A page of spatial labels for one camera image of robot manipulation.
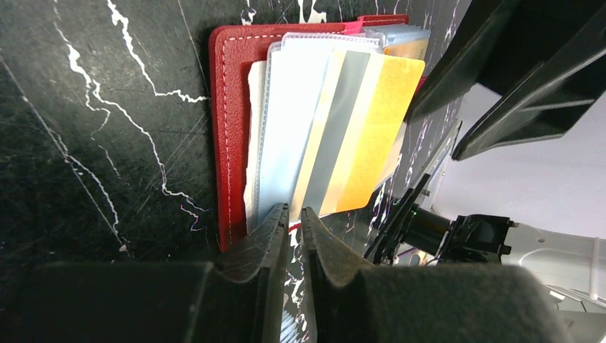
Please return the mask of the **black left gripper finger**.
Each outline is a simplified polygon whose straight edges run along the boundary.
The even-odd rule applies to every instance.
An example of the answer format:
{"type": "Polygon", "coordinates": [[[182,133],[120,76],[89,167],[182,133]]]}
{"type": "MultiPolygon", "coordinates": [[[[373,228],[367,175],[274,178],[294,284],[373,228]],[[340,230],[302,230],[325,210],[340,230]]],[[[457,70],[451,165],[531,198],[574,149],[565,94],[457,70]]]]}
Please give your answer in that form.
{"type": "Polygon", "coordinates": [[[519,1],[472,1],[442,58],[413,96],[407,121],[419,121],[476,83],[519,1]]]}
{"type": "Polygon", "coordinates": [[[501,98],[453,159],[564,136],[605,93],[605,2],[521,1],[477,81],[501,98]]]}

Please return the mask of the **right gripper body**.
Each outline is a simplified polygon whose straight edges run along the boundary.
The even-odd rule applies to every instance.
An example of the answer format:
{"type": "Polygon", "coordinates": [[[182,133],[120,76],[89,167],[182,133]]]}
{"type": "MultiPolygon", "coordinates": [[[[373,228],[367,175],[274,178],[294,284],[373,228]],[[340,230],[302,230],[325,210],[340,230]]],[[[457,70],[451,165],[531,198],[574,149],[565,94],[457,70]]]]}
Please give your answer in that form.
{"type": "Polygon", "coordinates": [[[430,174],[423,174],[416,185],[405,192],[401,201],[392,207],[386,224],[364,253],[366,260],[373,264],[392,265],[401,244],[408,244],[431,255],[439,252],[451,221],[421,207],[428,193],[430,179],[430,174]]]}

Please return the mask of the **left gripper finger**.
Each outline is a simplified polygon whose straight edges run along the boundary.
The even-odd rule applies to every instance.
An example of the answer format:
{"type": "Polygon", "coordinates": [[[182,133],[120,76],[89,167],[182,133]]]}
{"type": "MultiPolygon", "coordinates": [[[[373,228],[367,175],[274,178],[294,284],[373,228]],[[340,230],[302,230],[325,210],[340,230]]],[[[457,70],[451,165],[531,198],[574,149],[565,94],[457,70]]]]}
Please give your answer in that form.
{"type": "Polygon", "coordinates": [[[278,342],[289,208],[215,262],[48,264],[28,286],[30,342],[278,342]]]}
{"type": "Polygon", "coordinates": [[[301,212],[318,342],[571,342],[542,285],[514,266],[386,267],[301,212]]]}

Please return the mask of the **red leather card holder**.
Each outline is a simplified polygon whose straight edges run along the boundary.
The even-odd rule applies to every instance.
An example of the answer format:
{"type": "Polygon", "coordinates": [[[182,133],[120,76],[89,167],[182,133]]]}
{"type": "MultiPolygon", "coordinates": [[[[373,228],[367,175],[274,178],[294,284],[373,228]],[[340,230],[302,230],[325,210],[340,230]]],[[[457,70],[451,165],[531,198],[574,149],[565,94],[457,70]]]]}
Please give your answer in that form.
{"type": "Polygon", "coordinates": [[[247,76],[252,64],[265,59],[269,45],[288,32],[353,35],[365,26],[407,23],[406,14],[376,14],[349,22],[228,25],[213,30],[209,36],[210,91],[223,252],[247,234],[243,196],[251,109],[247,76]]]}

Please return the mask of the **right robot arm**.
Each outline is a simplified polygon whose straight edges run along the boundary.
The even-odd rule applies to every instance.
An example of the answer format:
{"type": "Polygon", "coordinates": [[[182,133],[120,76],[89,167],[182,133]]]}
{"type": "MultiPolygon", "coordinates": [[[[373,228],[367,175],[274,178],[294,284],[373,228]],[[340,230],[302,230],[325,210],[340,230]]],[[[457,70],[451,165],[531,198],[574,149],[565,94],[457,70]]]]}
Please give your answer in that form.
{"type": "MultiPolygon", "coordinates": [[[[452,151],[463,161],[497,147],[558,139],[605,93],[603,1],[473,1],[444,56],[414,96],[409,123],[475,84],[500,95],[452,151]]],[[[420,209],[420,186],[364,253],[392,264],[401,243],[450,262],[513,264],[543,284],[576,339],[605,339],[605,243],[511,219],[473,214],[453,222],[420,209]]]]}

